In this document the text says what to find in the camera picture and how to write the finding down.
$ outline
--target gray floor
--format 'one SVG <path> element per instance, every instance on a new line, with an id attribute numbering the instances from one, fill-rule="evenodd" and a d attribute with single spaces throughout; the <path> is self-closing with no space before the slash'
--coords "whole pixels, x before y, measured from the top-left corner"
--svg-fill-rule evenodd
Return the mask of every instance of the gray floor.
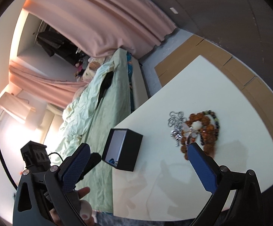
<path id="1" fill-rule="evenodd" d="M 154 67 L 192 35 L 193 34 L 188 31 L 178 29 L 173 35 L 168 37 L 162 45 L 155 48 L 149 55 L 147 55 L 146 59 L 139 60 L 143 65 L 141 70 L 146 84 L 148 97 L 152 97 L 161 89 L 161 84 Z"/>

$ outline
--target metal screw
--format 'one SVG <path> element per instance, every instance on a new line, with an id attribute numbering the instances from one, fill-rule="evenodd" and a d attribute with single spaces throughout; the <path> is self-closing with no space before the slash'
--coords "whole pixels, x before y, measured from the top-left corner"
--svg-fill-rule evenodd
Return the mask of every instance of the metal screw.
<path id="1" fill-rule="evenodd" d="M 50 170 L 51 172 L 55 172 L 55 171 L 58 170 L 58 166 L 52 166 L 52 167 L 50 167 L 49 170 Z"/>
<path id="2" fill-rule="evenodd" d="M 25 176 L 25 175 L 28 175 L 30 173 L 30 170 L 26 169 L 22 172 L 22 174 Z"/>
<path id="3" fill-rule="evenodd" d="M 255 175 L 255 172 L 253 170 L 248 170 L 249 174 L 254 176 Z"/>
<path id="4" fill-rule="evenodd" d="M 220 170 L 223 172 L 228 172 L 229 169 L 226 166 L 220 166 Z"/>

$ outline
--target pink curtain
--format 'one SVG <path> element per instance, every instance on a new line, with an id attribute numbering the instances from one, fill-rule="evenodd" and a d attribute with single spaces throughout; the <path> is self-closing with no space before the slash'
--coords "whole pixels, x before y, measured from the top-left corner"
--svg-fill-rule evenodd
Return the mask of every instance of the pink curtain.
<path id="1" fill-rule="evenodd" d="M 48 79 L 15 62 L 9 65 L 9 80 L 21 89 L 63 109 L 72 102 L 75 92 L 90 82 Z"/>
<path id="2" fill-rule="evenodd" d="M 140 58 L 176 28 L 150 0 L 26 0 L 24 9 L 92 57 L 122 47 Z"/>

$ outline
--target blue jewelry in box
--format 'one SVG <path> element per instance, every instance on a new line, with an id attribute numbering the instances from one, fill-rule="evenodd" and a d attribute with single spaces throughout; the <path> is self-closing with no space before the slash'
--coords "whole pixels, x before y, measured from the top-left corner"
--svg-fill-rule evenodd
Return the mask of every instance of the blue jewelry in box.
<path id="1" fill-rule="evenodd" d="M 129 129 L 110 129 L 102 161 L 124 171 L 133 172 L 143 135 Z"/>

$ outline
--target cardboard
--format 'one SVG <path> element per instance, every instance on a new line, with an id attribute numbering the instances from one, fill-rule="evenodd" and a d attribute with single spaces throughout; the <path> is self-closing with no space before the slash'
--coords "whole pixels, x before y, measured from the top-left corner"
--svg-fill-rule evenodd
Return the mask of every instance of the cardboard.
<path id="1" fill-rule="evenodd" d="M 199 55 L 213 63 L 241 90 L 273 139 L 273 92 L 231 54 L 199 36 L 191 36 L 155 67 L 161 85 L 165 86 Z"/>

